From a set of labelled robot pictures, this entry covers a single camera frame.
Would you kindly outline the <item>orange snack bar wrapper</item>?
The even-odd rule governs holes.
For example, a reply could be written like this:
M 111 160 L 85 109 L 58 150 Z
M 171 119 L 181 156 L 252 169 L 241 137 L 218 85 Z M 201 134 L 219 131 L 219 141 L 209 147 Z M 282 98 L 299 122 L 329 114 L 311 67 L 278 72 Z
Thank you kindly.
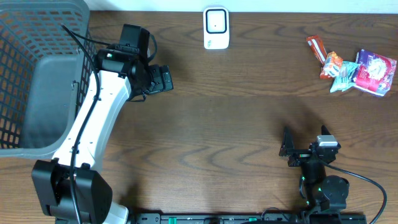
M 322 39 L 318 35 L 313 35 L 313 36 L 307 37 L 306 42 L 310 46 L 315 57 L 321 63 L 320 79 L 323 79 L 323 80 L 332 79 L 332 76 L 327 74 L 327 72 L 324 71 L 324 69 L 323 69 L 325 62 L 326 62 L 327 53 L 326 53 L 325 47 L 323 45 Z

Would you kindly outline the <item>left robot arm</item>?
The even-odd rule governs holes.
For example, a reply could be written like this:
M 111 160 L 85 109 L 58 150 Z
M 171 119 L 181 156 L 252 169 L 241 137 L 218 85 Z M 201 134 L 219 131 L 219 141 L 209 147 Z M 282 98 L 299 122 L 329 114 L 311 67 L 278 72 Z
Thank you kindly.
M 129 209 L 113 201 L 103 179 L 109 135 L 125 102 L 173 89 L 169 66 L 150 65 L 147 52 L 101 49 L 87 96 L 51 161 L 38 160 L 32 180 L 43 213 L 64 223 L 127 223 Z

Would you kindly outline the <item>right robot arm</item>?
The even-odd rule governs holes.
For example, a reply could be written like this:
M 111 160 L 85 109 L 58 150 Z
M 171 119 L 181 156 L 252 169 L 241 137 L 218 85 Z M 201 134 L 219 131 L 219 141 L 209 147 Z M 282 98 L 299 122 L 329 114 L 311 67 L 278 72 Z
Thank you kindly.
M 292 134 L 287 127 L 284 128 L 279 156 L 289 158 L 289 167 L 301 169 L 299 192 L 308 202 L 301 218 L 307 223 L 315 216 L 338 215 L 346 208 L 349 182 L 337 175 L 326 175 L 325 171 L 325 166 L 336 159 L 340 148 L 341 145 L 324 125 L 321 134 L 306 149 L 296 149 Z

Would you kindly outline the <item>purple red tissue pack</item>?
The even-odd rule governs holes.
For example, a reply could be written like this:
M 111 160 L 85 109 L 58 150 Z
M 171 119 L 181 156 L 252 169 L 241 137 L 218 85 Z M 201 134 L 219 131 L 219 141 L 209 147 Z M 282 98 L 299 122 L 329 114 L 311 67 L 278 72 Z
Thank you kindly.
M 356 63 L 359 67 L 352 76 L 355 88 L 380 97 L 391 89 L 396 60 L 361 49 L 357 53 Z

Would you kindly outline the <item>teal snack wrapper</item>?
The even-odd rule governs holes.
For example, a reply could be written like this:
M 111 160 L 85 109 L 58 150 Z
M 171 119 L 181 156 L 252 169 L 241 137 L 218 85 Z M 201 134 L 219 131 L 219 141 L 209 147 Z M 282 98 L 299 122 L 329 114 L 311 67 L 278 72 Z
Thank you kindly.
M 344 61 L 339 75 L 334 78 L 333 84 L 330 88 L 330 93 L 346 91 L 354 86 L 353 75 L 358 68 L 358 63 Z

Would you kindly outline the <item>small orange box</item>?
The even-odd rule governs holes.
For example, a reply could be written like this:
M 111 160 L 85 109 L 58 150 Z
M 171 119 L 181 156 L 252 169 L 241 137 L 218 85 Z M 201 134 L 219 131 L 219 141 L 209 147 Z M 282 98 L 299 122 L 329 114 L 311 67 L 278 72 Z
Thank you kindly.
M 330 52 L 327 55 L 323 71 L 327 75 L 335 78 L 339 76 L 342 65 L 343 59 L 338 56 L 336 52 Z

